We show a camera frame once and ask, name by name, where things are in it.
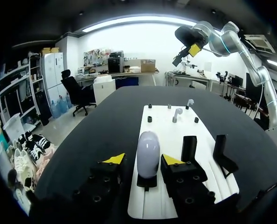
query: ceiling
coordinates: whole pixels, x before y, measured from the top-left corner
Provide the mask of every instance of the ceiling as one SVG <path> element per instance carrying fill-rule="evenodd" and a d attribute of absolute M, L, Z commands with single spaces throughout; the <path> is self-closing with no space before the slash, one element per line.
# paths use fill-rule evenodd
<path fill-rule="evenodd" d="M 243 34 L 264 34 L 276 51 L 262 54 L 262 59 L 277 61 L 277 35 L 274 18 L 259 16 L 262 3 L 252 5 L 245 0 L 41 0 L 29 6 L 28 19 L 21 19 L 12 43 L 33 40 L 57 40 L 67 32 L 81 30 L 99 21 L 131 14 L 169 14 L 195 21 L 205 20 L 217 29 L 228 21 L 238 25 Z"/>

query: printer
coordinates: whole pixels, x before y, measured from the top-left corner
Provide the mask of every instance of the printer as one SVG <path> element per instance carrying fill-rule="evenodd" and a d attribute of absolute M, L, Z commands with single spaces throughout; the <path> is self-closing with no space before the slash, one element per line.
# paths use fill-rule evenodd
<path fill-rule="evenodd" d="M 110 53 L 108 58 L 108 69 L 109 74 L 123 73 L 124 69 L 124 52 L 115 51 Z"/>

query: black table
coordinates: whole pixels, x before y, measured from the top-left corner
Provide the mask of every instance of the black table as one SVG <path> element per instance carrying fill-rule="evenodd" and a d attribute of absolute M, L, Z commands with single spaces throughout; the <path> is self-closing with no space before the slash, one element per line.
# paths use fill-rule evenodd
<path fill-rule="evenodd" d="M 132 86 L 115 91 L 59 146 L 42 174 L 35 194 L 39 198 L 53 193 L 70 197 L 72 191 L 87 179 L 90 167 L 96 161 L 126 153 L 126 181 L 110 220 L 111 223 L 129 223 L 128 198 L 143 107 L 147 104 L 184 106 L 190 98 L 194 99 L 194 111 L 214 139 L 218 134 L 227 134 L 225 154 L 239 167 L 235 172 L 241 194 L 239 208 L 245 208 L 259 190 L 277 182 L 275 144 L 250 117 L 220 96 L 181 87 Z M 270 196 L 261 201 L 261 209 L 270 204 L 275 193 L 276 190 L 268 193 Z"/>

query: white board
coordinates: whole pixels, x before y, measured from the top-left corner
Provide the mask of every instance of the white board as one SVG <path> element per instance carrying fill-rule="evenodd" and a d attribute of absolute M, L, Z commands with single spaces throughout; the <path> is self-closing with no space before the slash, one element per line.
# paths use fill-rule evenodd
<path fill-rule="evenodd" d="M 177 108 L 182 108 L 183 113 L 178 115 L 177 123 L 172 118 Z M 152 117 L 152 123 L 148 123 L 147 117 Z M 215 192 L 215 203 L 218 203 L 234 193 L 239 193 L 239 188 L 233 174 L 224 178 L 222 170 L 213 159 L 215 140 L 205 127 L 201 119 L 199 123 L 194 122 L 198 117 L 192 107 L 186 110 L 184 106 L 144 107 L 142 123 L 140 127 L 143 132 L 152 131 L 157 134 L 160 144 L 160 155 L 167 154 L 175 159 L 181 160 L 182 144 L 184 136 L 197 136 L 197 148 L 195 159 L 205 170 L 208 180 L 203 184 Z M 157 172 L 157 187 L 150 188 L 145 192 L 144 188 L 137 186 L 137 158 L 135 159 L 132 186 L 128 203 L 128 215 L 138 219 L 168 219 L 176 218 L 177 213 L 172 198 L 169 198 L 166 185 L 159 169 Z"/>

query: white wall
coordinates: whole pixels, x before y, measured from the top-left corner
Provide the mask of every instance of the white wall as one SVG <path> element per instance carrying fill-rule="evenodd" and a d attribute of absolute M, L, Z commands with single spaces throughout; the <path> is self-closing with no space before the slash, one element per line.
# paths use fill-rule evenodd
<path fill-rule="evenodd" d="M 67 37 L 67 69 L 71 71 L 71 75 L 77 75 L 77 68 L 79 67 L 78 57 L 78 38 L 68 36 Z"/>
<path fill-rule="evenodd" d="M 125 57 L 138 59 L 156 59 L 156 67 L 160 73 L 156 75 L 157 85 L 164 83 L 164 73 L 174 70 L 173 58 L 180 52 L 183 44 L 175 37 L 179 26 L 170 24 L 144 23 L 128 24 L 102 29 L 78 39 L 78 66 L 83 66 L 83 53 L 92 49 L 110 48 L 123 50 Z M 197 75 L 197 69 L 204 69 L 205 62 L 212 63 L 211 72 L 205 71 L 208 78 L 216 78 L 215 74 L 225 71 L 243 78 L 246 85 L 247 69 L 238 53 L 228 57 L 216 57 L 214 54 L 201 51 L 190 61 L 198 67 L 187 69 L 187 73 Z"/>

